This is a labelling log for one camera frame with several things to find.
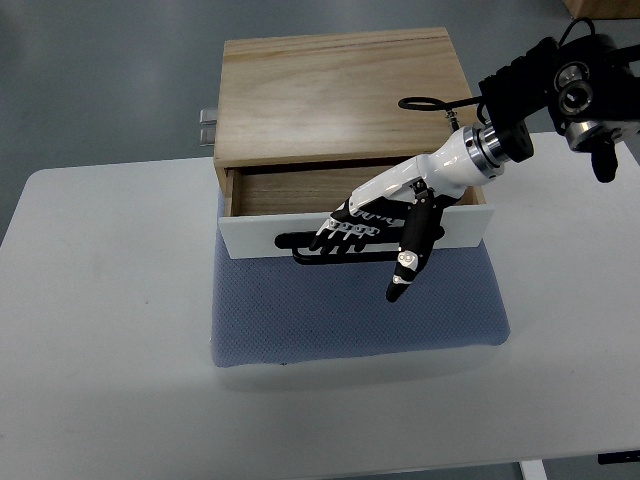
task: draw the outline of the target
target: wooden lid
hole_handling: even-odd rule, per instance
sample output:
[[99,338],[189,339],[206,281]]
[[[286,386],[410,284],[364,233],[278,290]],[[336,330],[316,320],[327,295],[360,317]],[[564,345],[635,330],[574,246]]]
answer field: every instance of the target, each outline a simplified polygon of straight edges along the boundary
[[[444,28],[228,41],[216,167],[435,151],[450,135],[444,112],[400,109],[409,96],[470,96]],[[473,122],[475,110],[459,117]]]

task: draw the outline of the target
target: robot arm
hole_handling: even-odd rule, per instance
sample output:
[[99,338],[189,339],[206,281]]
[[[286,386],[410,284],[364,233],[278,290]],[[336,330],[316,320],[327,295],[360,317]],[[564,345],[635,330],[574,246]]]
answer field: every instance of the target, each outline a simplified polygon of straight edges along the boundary
[[[591,34],[563,45],[579,21]],[[599,181],[615,177],[614,144],[640,133],[640,79],[629,62],[640,60],[640,45],[616,50],[596,35],[590,20],[574,21],[556,42],[545,38],[523,57],[480,82],[482,97],[445,104],[412,97],[399,102],[413,110],[447,110],[480,103],[489,119],[457,129],[435,153],[417,155],[356,188],[318,230],[310,249],[330,254],[362,251],[384,230],[402,226],[399,253],[387,299],[394,302],[425,267],[433,244],[443,236],[443,210],[469,186],[502,175],[504,163],[533,155],[524,119],[548,108],[558,134],[574,151],[590,152]]]
[[310,249],[326,255],[336,246],[338,253],[353,246],[358,252],[372,237],[404,220],[387,288],[387,299],[395,302],[443,236],[443,210],[455,204],[468,186],[485,185],[502,175],[508,158],[493,135],[491,126],[464,127],[435,153],[412,157],[356,188],[318,230]]

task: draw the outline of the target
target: concrete floor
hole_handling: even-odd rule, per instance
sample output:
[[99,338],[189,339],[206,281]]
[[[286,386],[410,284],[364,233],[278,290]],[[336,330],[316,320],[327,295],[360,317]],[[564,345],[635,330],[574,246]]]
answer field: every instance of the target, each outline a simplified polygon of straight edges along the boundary
[[[209,155],[197,118],[217,104],[225,40],[444,26],[477,94],[480,80],[570,20],[561,0],[0,0],[0,240],[40,169]],[[596,26],[619,46],[640,41],[640,20]],[[552,129],[544,113],[528,124]],[[628,144],[640,159],[640,141]],[[546,466],[551,480],[640,477],[640,464],[595,457]],[[520,474],[508,464],[376,478]]]

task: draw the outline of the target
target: white drawer front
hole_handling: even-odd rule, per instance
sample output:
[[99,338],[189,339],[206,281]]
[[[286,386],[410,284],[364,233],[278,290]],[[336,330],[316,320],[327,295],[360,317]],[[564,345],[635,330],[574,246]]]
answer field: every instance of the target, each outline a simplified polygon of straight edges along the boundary
[[[449,207],[442,216],[445,236],[435,248],[477,247],[493,215],[493,205]],[[218,220],[229,256],[238,258],[286,257],[274,240],[281,233],[309,232],[320,228],[329,213],[221,217]],[[365,251],[395,250],[397,244],[372,245]]]

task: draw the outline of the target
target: blue cushion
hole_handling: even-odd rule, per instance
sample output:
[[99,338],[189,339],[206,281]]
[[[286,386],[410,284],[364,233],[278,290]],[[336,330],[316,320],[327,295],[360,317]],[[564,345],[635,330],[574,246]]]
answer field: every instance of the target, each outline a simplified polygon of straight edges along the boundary
[[217,234],[212,356],[219,367],[499,345],[509,324],[484,244],[435,250],[394,304],[393,262],[231,260]]

